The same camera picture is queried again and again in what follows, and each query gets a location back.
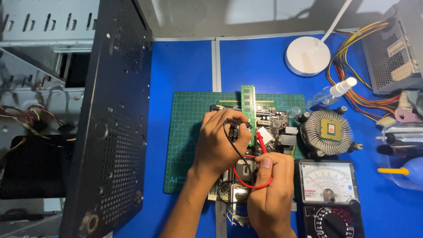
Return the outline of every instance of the power supply unit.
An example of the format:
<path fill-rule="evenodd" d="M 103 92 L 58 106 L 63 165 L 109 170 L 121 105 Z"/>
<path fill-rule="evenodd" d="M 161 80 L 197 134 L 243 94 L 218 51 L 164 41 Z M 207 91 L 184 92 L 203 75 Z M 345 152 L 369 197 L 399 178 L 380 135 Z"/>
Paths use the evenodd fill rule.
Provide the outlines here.
<path fill-rule="evenodd" d="M 423 0 L 401 0 L 382 19 L 389 26 L 362 41 L 373 92 L 423 89 Z"/>

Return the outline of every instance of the yellow handle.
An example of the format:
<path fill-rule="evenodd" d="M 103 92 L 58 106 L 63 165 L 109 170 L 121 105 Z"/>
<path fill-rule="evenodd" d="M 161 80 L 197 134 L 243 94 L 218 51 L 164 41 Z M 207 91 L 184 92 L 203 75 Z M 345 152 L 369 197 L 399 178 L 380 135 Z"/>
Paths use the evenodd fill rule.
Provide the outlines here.
<path fill-rule="evenodd" d="M 384 174 L 402 174 L 402 175 L 408 175 L 408 169 L 406 168 L 400 168 L 400 169 L 377 169 L 379 173 Z"/>

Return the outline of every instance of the pink object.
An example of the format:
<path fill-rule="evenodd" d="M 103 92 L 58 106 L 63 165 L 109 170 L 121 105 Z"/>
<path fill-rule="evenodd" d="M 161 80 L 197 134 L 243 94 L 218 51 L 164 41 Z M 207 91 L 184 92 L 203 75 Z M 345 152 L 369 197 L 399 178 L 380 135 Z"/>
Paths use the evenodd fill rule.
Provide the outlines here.
<path fill-rule="evenodd" d="M 397 108 L 395 110 L 395 119 L 399 122 L 423 122 L 417 114 L 403 108 Z"/>

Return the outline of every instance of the hand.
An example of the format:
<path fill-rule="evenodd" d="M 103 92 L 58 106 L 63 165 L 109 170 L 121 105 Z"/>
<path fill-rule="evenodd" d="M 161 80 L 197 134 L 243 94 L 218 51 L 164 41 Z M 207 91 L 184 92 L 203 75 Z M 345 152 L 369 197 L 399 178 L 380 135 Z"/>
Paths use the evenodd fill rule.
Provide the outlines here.
<path fill-rule="evenodd" d="M 255 158 L 260 163 L 256 186 L 247 202 L 248 217 L 260 238 L 293 238 L 291 204 L 294 194 L 294 159 L 280 153 L 266 153 Z"/>
<path fill-rule="evenodd" d="M 198 174 L 209 176 L 213 182 L 240 159 L 223 132 L 223 123 L 227 118 L 248 122 L 248 118 L 242 112 L 231 109 L 204 114 L 195 159 L 191 167 Z M 239 126 L 238 139 L 234 143 L 242 155 L 245 154 L 252 137 L 244 123 Z"/>

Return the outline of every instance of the green cutting mat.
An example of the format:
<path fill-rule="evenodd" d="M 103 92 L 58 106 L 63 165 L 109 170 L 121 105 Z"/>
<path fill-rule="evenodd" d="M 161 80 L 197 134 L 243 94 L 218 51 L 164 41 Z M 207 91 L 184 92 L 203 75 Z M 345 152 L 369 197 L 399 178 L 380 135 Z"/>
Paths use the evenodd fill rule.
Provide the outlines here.
<path fill-rule="evenodd" d="M 194 161 L 195 146 L 203 115 L 209 112 L 210 105 L 216 104 L 219 100 L 239 100 L 240 97 L 240 93 L 175 92 L 173 94 L 163 185 L 165 193 L 176 194 L 181 191 L 188 169 Z M 302 112 L 305 111 L 304 95 L 301 94 L 256 94 L 255 99 L 273 100 L 277 105 L 276 109 L 280 111 L 288 111 L 292 107 L 299 107 Z M 299 126 L 294 119 L 290 119 L 289 125 Z M 305 157 L 297 149 L 294 158 Z"/>

